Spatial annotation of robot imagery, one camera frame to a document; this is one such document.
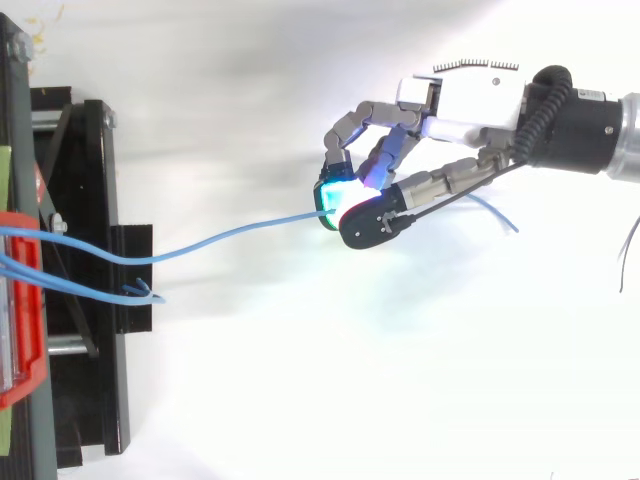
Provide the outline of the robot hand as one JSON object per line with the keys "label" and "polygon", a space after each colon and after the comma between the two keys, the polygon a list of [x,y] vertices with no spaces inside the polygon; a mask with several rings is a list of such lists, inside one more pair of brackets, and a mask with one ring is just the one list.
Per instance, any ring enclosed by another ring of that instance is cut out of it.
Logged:
{"label": "robot hand", "polygon": [[[402,79],[392,103],[361,102],[324,137],[313,188],[322,226],[352,249],[372,248],[408,228],[435,200],[489,183],[509,166],[524,92],[517,65],[463,59]],[[424,139],[477,154],[397,179]]]}

